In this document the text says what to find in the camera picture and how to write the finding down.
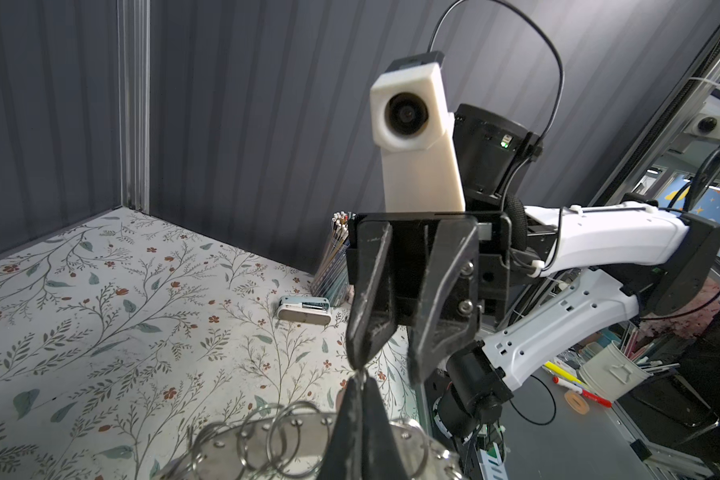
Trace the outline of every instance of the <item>dark gray curtain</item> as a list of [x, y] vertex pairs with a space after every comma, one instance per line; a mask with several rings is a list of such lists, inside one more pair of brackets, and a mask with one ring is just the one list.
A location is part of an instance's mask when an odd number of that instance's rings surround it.
[[114, 0], [0, 0], [0, 252], [120, 204]]
[[[332, 212], [383, 209], [368, 90], [392, 60], [426, 48], [450, 3], [154, 2], [152, 213], [314, 268]], [[612, 171], [719, 26], [720, 0], [514, 4], [556, 43], [567, 75], [521, 197], [586, 203], [600, 186], [588, 179]], [[518, 17], [472, 0], [435, 47], [451, 110], [475, 104], [542, 130], [557, 70]]]

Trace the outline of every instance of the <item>yellow highlighter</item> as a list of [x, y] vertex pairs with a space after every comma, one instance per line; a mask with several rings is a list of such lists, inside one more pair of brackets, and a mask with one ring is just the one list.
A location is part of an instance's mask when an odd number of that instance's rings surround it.
[[566, 372], [565, 370], [559, 368], [557, 365], [555, 365], [555, 364], [552, 363], [552, 362], [547, 362], [547, 363], [544, 364], [544, 366], [547, 367], [549, 370], [552, 370], [553, 372], [557, 373], [557, 375], [563, 377], [563, 378], [566, 379], [566, 380], [571, 380], [572, 382], [576, 382], [576, 383], [578, 383], [579, 385], [586, 386], [586, 384], [585, 384], [584, 382], [582, 382], [581, 380], [577, 379], [575, 376], [569, 374], [569, 373]]

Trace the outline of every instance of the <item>white security camera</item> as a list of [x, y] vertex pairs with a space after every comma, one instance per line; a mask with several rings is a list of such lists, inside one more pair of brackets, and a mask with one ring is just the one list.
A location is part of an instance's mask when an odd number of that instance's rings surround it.
[[438, 54], [396, 60], [371, 86], [387, 212], [464, 211]]

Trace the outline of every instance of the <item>screw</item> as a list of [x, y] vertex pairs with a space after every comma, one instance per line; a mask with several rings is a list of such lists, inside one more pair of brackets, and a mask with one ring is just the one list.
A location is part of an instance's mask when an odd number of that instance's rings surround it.
[[472, 303], [472, 300], [466, 299], [459, 302], [458, 312], [461, 313], [461, 315], [470, 316], [472, 314], [472, 310], [474, 310], [474, 304]]
[[467, 262], [461, 267], [462, 276], [470, 276], [472, 272], [474, 272], [474, 264], [472, 262]]

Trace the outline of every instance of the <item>floral tablecloth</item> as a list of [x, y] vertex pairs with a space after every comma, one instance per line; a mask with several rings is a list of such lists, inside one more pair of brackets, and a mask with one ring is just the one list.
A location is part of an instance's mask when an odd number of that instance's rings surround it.
[[[266, 402], [333, 410], [346, 309], [278, 322], [308, 275], [118, 209], [0, 260], [0, 478], [144, 479], [186, 430]], [[398, 331], [368, 370], [416, 418]]]

